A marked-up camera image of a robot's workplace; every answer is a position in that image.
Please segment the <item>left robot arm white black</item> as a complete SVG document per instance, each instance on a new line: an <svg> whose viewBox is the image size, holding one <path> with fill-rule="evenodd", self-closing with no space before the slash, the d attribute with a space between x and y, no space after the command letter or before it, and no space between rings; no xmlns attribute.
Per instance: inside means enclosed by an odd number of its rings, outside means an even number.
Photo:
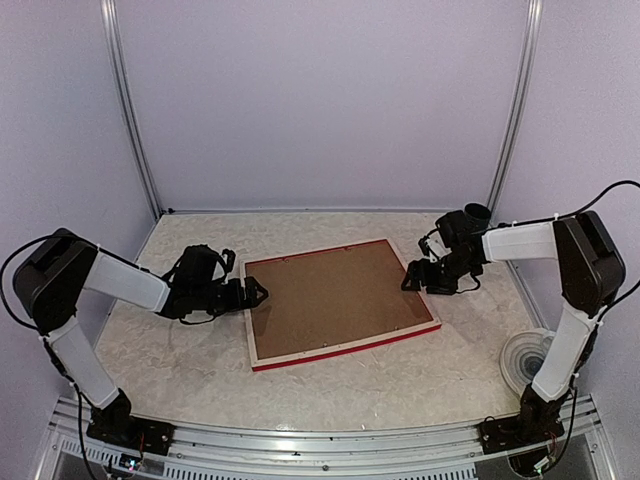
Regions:
<svg viewBox="0 0 640 480"><path fill-rule="evenodd" d="M60 374L79 396L103 411L102 430L121 445L140 434L137 418L116 404L123 393L98 359L79 311L94 299L110 307L132 305L164 319L190 325L190 315L213 320L252 310L269 296L251 276L234 278L236 255L206 244L186 247L159 275L66 228L14 250L1 266L26 316L15 322L34 330Z"/></svg>

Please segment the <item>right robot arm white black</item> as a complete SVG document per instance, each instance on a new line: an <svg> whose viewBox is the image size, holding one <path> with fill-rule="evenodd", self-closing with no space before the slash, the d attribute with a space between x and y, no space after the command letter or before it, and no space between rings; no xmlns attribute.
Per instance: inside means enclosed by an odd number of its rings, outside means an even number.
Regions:
<svg viewBox="0 0 640 480"><path fill-rule="evenodd" d="M489 264L541 260L555 266L561 308L541 368L521 393L517 415L480 426L488 440L531 444L562 434L559 411L591 354L603 316L616 303L626 267L593 210L501 226L490 219L490 210L477 203L438 218L433 232L443 253L424 236L423 256L409 263L401 288L453 296L463 277L477 280Z"/></svg>

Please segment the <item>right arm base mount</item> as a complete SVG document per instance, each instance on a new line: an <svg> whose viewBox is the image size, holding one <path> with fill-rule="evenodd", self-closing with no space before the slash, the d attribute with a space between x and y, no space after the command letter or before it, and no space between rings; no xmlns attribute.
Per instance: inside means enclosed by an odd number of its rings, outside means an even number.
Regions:
<svg viewBox="0 0 640 480"><path fill-rule="evenodd" d="M485 455L504 452L561 437L565 433L561 421L524 425L518 415L495 419L487 417L477 425Z"/></svg>

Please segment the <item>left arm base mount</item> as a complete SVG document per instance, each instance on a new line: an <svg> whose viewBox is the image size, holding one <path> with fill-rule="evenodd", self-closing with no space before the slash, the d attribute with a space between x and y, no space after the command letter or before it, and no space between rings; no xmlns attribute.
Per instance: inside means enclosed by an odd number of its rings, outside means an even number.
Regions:
<svg viewBox="0 0 640 480"><path fill-rule="evenodd" d="M168 422L135 416L129 417L124 423L124 428L119 429L95 418L90 421L87 435L92 439L143 454L167 456L175 429L176 426Z"/></svg>

